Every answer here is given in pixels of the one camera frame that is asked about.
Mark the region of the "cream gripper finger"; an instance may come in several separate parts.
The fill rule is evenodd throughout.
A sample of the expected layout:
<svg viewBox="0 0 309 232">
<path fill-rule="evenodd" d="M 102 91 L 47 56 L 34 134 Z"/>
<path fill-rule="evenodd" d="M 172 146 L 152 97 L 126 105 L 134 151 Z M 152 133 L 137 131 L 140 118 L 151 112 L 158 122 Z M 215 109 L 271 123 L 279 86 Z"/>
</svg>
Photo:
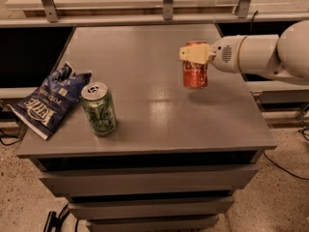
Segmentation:
<svg viewBox="0 0 309 232">
<path fill-rule="evenodd" d="M 214 55 L 211 46 L 207 43 L 183 46 L 179 53 L 181 60 L 197 64 L 208 63 Z"/>
</svg>

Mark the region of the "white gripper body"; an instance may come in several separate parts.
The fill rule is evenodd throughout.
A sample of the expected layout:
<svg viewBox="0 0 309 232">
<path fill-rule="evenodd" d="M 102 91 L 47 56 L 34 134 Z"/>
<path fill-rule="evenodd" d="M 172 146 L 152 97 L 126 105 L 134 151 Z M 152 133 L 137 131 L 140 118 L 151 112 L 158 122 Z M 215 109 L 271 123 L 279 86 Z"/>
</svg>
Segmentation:
<svg viewBox="0 0 309 232">
<path fill-rule="evenodd" d="M 225 73 L 240 73 L 239 51 L 245 36 L 223 37 L 211 45 L 210 63 Z"/>
</svg>

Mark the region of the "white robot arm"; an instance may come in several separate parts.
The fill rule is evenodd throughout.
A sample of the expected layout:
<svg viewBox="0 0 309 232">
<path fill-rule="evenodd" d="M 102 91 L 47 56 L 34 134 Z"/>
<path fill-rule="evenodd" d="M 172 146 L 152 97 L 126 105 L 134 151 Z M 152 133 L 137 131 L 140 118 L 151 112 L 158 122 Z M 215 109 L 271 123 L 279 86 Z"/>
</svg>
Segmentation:
<svg viewBox="0 0 309 232">
<path fill-rule="evenodd" d="M 225 73 L 256 74 L 270 80 L 309 84 L 309 21 L 281 35 L 226 36 L 213 44 L 183 46 L 179 58 L 190 64 L 212 64 Z"/>
</svg>

